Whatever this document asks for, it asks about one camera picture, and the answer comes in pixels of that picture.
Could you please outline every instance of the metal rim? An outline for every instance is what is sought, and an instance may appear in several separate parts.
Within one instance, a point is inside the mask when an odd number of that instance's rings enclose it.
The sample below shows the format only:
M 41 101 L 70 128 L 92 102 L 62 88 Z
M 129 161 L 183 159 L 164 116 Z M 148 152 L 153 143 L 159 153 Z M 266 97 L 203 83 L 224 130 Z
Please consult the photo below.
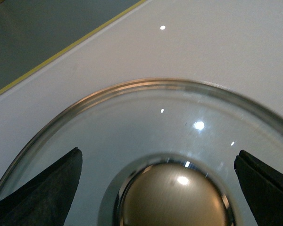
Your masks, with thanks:
M 283 118 L 281 118 L 279 115 L 272 112 L 271 110 L 267 109 L 266 107 L 262 106 L 261 104 L 250 100 L 247 97 L 241 96 L 233 91 L 230 91 L 229 89 L 223 86 L 216 85 L 210 82 L 199 82 L 176 78 L 149 78 L 133 80 L 123 82 L 92 93 L 86 96 L 85 98 L 79 100 L 78 102 L 74 103 L 73 105 L 69 106 L 59 115 L 57 115 L 53 120 L 51 120 L 27 143 L 27 145 L 20 151 L 17 157 L 10 164 L 10 166 L 8 167 L 8 169 L 0 180 L 0 191 L 15 166 L 21 160 L 21 158 L 38 139 L 40 139 L 43 135 L 46 134 L 47 131 L 53 128 L 58 129 L 63 125 L 65 121 L 70 120 L 76 115 L 89 109 L 90 107 L 102 103 L 106 100 L 109 100 L 113 97 L 130 92 L 149 89 L 193 91 L 222 99 L 251 113 L 255 117 L 267 123 L 270 127 L 272 127 L 275 131 L 277 131 L 283 136 Z
M 204 169 L 200 165 L 196 164 L 193 160 L 186 160 L 186 158 L 183 157 L 161 157 L 161 158 L 154 158 L 149 159 L 147 161 L 148 164 L 144 164 L 143 167 L 139 167 L 138 169 L 131 172 L 130 176 L 124 181 L 122 186 L 119 189 L 118 195 L 116 197 L 115 207 L 114 207 L 114 226 L 123 226 L 122 224 L 122 204 L 124 202 L 124 198 L 126 196 L 126 193 L 128 192 L 130 186 L 135 181 L 135 179 L 142 173 L 151 170 L 152 166 L 160 165 L 160 164 L 178 164 L 181 166 L 184 166 L 186 168 L 189 168 L 191 170 L 194 170 L 196 172 L 201 173 L 206 179 L 209 180 L 209 182 L 215 187 L 216 191 L 220 195 L 220 198 L 223 201 L 223 207 L 226 213 L 227 217 L 227 225 L 226 226 L 235 226 L 235 217 L 233 213 L 233 209 L 231 206 L 231 202 L 228 199 L 228 195 L 226 192 L 225 187 L 222 185 L 222 183 L 216 178 L 216 176 L 207 169 Z

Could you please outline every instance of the yellow trim strip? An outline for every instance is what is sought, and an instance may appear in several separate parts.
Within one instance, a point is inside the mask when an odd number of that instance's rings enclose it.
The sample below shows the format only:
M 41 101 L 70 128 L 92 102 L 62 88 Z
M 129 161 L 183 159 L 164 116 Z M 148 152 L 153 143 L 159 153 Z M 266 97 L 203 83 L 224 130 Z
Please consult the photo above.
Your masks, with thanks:
M 81 42 L 85 41 L 87 38 L 91 37 L 92 35 L 94 35 L 95 33 L 99 32 L 100 30 L 102 30 L 103 28 L 107 27 L 109 24 L 113 23 L 114 21 L 116 21 L 117 19 L 119 19 L 120 17 L 122 17 L 123 15 L 127 14 L 128 12 L 130 12 L 131 10 L 135 9 L 136 7 L 138 7 L 139 5 L 141 5 L 142 3 L 144 3 L 146 0 L 141 0 L 137 3 L 135 3 L 134 5 L 132 5 L 131 7 L 129 7 L 128 9 L 126 9 L 125 11 L 121 12 L 120 14 L 116 15 L 114 18 L 108 20 L 106 23 L 102 24 L 101 26 L 97 27 L 96 29 L 94 29 L 93 31 L 89 32 L 88 34 L 86 34 L 85 36 L 81 37 L 79 40 L 75 41 L 74 43 L 70 44 L 69 46 L 67 46 L 65 49 L 61 50 L 60 52 L 56 53 L 55 55 L 53 55 L 52 57 L 50 57 L 49 59 L 45 60 L 43 63 L 41 63 L 40 65 L 36 66 L 35 68 L 31 69 L 29 72 L 25 73 L 24 75 L 22 75 L 21 77 L 19 77 L 18 79 L 14 80 L 13 82 L 11 82 L 10 84 L 8 84 L 7 86 L 5 86 L 4 88 L 0 89 L 0 95 L 4 92 L 6 92 L 7 90 L 9 90 L 10 88 L 14 87 L 15 85 L 17 85 L 19 82 L 23 81 L 24 79 L 28 78 L 29 76 L 31 76 L 33 73 L 35 73 L 36 71 L 40 70 L 41 68 L 43 68 L 44 66 L 48 65 L 50 62 L 54 61 L 55 59 L 57 59 L 59 56 L 63 55 L 64 53 L 68 52 L 70 49 L 72 49 L 73 47 L 77 46 L 78 44 L 80 44 Z

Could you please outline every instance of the white stovetop surface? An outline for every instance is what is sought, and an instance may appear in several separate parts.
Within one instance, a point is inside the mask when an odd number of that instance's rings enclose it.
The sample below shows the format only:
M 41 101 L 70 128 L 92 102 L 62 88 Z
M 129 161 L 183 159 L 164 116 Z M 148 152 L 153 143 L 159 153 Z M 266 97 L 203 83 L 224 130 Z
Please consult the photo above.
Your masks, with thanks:
M 146 77 L 216 83 L 283 117 L 283 1 L 145 2 L 0 96 L 0 178 L 72 103 Z

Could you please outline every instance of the glass plate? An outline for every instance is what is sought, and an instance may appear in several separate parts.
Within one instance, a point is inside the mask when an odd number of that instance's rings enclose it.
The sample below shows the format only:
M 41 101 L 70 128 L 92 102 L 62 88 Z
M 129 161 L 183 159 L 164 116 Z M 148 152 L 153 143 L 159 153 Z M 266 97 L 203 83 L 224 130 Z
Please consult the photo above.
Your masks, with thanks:
M 66 226 L 111 224 L 113 206 L 101 206 L 109 185 L 154 154 L 205 165 L 225 187 L 238 226 L 257 225 L 233 169 L 239 151 L 283 173 L 283 119 L 276 114 L 213 84 L 143 79 L 91 94 L 53 119 L 8 168 L 0 200 L 76 146 L 83 168 Z

